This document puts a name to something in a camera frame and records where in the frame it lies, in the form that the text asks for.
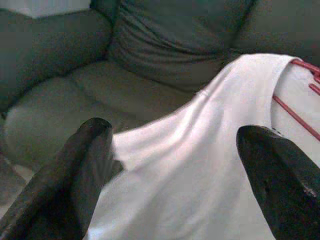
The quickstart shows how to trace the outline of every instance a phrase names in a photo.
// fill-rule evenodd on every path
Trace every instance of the white shirt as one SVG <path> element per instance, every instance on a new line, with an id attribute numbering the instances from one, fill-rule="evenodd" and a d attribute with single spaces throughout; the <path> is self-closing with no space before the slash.
<path id="1" fill-rule="evenodd" d="M 287 113 L 272 107 L 277 83 L 296 78 L 290 69 L 312 76 L 288 67 L 293 59 L 243 55 L 176 112 L 116 134 L 114 150 L 125 171 L 103 188 L 87 239 L 274 240 L 239 158 L 236 134 L 245 125 L 275 127 L 295 140 L 309 134 L 288 129 Z M 286 91 L 277 94 L 286 101 Z M 319 104 L 313 106 L 317 112 L 303 117 L 319 130 Z M 320 145 L 312 138 L 298 146 L 316 146 L 317 154 L 310 147 L 306 153 L 319 166 Z"/>

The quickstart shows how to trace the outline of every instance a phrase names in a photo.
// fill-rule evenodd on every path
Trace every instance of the floor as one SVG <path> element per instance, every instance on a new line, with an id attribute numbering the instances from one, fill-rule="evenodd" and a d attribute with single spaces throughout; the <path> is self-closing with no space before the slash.
<path id="1" fill-rule="evenodd" d="M 0 153 L 0 219 L 33 175 L 28 168 L 10 164 Z"/>

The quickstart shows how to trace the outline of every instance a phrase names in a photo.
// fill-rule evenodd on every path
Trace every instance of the dark wooden object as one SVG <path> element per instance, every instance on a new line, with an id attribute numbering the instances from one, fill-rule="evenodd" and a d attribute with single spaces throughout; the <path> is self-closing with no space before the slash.
<path id="1" fill-rule="evenodd" d="M 85 122 L 0 221 L 0 240 L 82 240 L 112 172 L 112 127 Z"/>
<path id="2" fill-rule="evenodd" d="M 254 196 L 277 240 L 320 240 L 320 169 L 292 141 L 248 125 L 237 149 Z"/>

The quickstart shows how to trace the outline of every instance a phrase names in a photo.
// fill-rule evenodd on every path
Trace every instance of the red hanger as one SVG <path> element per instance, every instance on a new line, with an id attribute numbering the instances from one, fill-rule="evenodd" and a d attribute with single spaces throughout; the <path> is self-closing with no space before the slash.
<path id="1" fill-rule="evenodd" d="M 320 84 L 320 68 L 313 66 L 310 63 L 294 59 L 292 64 L 299 65 L 310 70 L 313 73 L 313 79 Z M 315 84 L 309 84 L 309 88 L 320 96 L 320 88 Z M 318 141 L 320 141 L 320 134 L 307 124 L 298 114 L 296 114 L 288 105 L 286 105 L 279 97 L 273 95 L 272 97 L 285 111 L 287 111 L 300 125 L 302 125 L 310 134 L 312 134 Z"/>

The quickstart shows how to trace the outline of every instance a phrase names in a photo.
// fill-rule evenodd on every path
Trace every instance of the gray sofa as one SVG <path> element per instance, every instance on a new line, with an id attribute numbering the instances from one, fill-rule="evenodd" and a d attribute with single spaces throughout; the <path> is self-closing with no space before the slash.
<path id="1" fill-rule="evenodd" d="M 3 151 L 37 170 L 86 120 L 117 133 L 158 119 L 241 54 L 320 66 L 319 23 L 317 0 L 93 0 L 39 19 L 0 10 Z"/>

